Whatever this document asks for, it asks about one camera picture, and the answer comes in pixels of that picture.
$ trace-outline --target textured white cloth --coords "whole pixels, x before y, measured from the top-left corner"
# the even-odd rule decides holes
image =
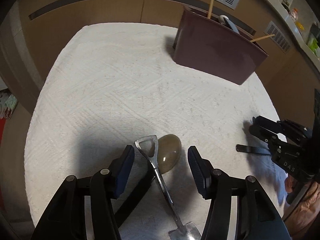
[[[134,140],[169,133],[181,139],[183,154],[163,177],[184,224],[193,221],[202,232],[210,205],[198,194],[186,160],[191,145],[230,176],[256,176],[283,214],[284,171],[269,156],[235,150],[236,144],[257,145],[244,132],[253,116],[278,120],[259,78],[253,73],[238,86],[175,64],[171,54],[176,32],[158,25],[97,24],[82,28],[62,50],[40,93],[25,147],[26,191],[35,225],[67,175],[91,176]],[[146,167],[136,152],[114,210]],[[120,234],[123,240],[170,239],[173,229],[154,181]]]

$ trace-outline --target blue gripper pad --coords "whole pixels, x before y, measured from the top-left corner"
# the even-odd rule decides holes
[[[127,145],[122,155],[113,160],[109,166],[111,176],[116,179],[114,198],[117,199],[125,189],[134,161],[134,148]]]
[[[188,163],[198,192],[206,199],[211,185],[211,173],[195,146],[190,146],[188,149]]]

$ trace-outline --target wooden stick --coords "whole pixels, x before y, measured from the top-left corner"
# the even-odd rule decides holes
[[[208,19],[211,19],[212,8],[213,8],[213,1],[214,1],[214,0],[211,0],[211,1],[210,1],[209,11],[208,11],[208,15],[207,15],[207,18],[208,18]]]
[[[255,39],[251,40],[250,42],[260,41],[260,40],[263,40],[263,39],[266,39],[266,38],[270,38],[270,37],[273,37],[273,36],[275,36],[275,34],[263,36],[263,37],[260,37],[260,38],[255,38]]]

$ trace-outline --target metal spoon handle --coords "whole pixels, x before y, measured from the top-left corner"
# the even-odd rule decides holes
[[[164,183],[164,180],[162,178],[162,175],[159,171],[159,168],[156,168],[154,169],[154,172],[155,172],[155,175],[156,175],[156,178],[159,182],[159,185],[160,185],[160,188],[162,190],[162,193],[164,195],[164,198],[165,200],[167,201],[167,204],[169,205],[171,211],[172,211],[172,214],[173,214],[173,219],[174,219],[174,222],[176,223],[178,229],[182,232],[182,233],[185,233],[186,229],[184,228],[183,224],[182,224],[182,221],[173,205],[173,202],[172,202],[172,199],[170,197],[170,194],[168,192],[168,189]]]

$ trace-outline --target maroon box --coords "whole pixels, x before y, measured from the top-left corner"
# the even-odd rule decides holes
[[[241,85],[268,56],[242,30],[235,33],[216,17],[185,7],[174,40],[175,63]]]

